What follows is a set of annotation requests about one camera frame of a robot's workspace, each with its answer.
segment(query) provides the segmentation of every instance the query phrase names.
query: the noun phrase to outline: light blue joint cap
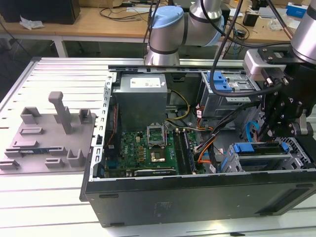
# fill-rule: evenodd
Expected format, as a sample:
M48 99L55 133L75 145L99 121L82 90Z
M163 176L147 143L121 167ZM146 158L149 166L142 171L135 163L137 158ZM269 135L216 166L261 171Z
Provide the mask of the light blue joint cap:
M183 9L178 6L159 7L155 14L153 29L170 26L180 20L183 14Z
M223 16L221 17L221 25L220 25L219 29L221 29L222 31L224 30L224 17ZM216 32L216 34L213 37L213 39L207 45L204 45L203 47L208 47L208 46L215 45L218 42L220 37L221 37L221 33Z

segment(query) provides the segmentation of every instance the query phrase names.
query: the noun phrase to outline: blue clip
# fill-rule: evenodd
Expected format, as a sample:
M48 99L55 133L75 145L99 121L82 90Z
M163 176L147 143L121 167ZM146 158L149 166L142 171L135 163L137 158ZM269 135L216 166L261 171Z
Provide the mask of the blue clip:
M281 146L283 147L283 149L284 149L286 152L289 152L289 151L290 151L290 148L288 147L288 145L287 145L285 142L281 142Z
M209 82L209 77L211 76L211 72L207 72L207 81ZM227 79L222 75L221 72L214 72L214 86L219 91L231 92L233 89L227 84Z
M260 128L259 124L254 122L254 121L250 121L250 122L247 123L247 125L246 125L246 135L247 135L247 138L248 138L248 142L252 142L252 138L250 136L250 125L251 124L256 127L257 131Z
M253 149L251 143L236 143L233 145L233 148L236 153L239 152L254 152L255 150Z

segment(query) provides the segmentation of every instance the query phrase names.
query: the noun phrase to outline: blue latch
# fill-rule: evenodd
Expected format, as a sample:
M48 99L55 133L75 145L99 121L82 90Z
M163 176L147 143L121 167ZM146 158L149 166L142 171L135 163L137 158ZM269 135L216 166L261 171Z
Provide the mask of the blue latch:
M233 145L233 148L236 153L239 152L254 152L255 150L253 149L251 143L235 143Z
M287 145L285 142L282 142L282 143L281 143L281 146L283 147L283 149L284 149L286 152L289 152L289 151L290 151L290 148L288 147L288 145Z
M209 82L209 77L211 72L207 72L207 81ZM230 92L233 89L227 84L227 79L222 75L221 72L216 71L214 72L214 85L215 88L219 91Z

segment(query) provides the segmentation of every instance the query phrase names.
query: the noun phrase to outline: expansion slot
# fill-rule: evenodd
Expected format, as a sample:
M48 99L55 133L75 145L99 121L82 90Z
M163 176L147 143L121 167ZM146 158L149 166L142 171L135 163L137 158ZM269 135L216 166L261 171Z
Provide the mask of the expansion slot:
M190 162L190 155L192 153L190 151L188 139L185 135L186 132L176 132L173 131L173 140L175 146L175 153L177 156L177 163L179 174L192 174L191 162Z

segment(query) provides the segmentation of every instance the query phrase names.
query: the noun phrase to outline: blue plastic tab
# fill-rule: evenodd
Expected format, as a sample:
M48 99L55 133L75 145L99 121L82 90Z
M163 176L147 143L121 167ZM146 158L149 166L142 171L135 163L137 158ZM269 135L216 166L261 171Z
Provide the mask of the blue plastic tab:
M155 14L153 29L170 26L180 20L183 14L183 9L178 6L159 7Z
M224 159L224 161L222 162L222 164L221 164L221 167L220 167L221 171L222 171L223 168L225 167L227 161L228 161L228 159L227 159L227 157L226 157L226 158Z
M239 152L254 152L255 150L253 149L251 143L236 143L233 145L233 148L236 153Z
M233 149L236 153L240 152L239 146L237 144L233 145Z
M211 72L207 72L207 81L209 82L209 77L211 76ZM222 75L221 72L214 72L214 85L215 88L219 91L230 92L233 89L227 84L227 79Z
M281 146L283 147L283 149L284 149L286 152L289 152L289 151L290 151L290 148L288 147L288 145L287 145L285 142L282 142L282 143L281 143Z

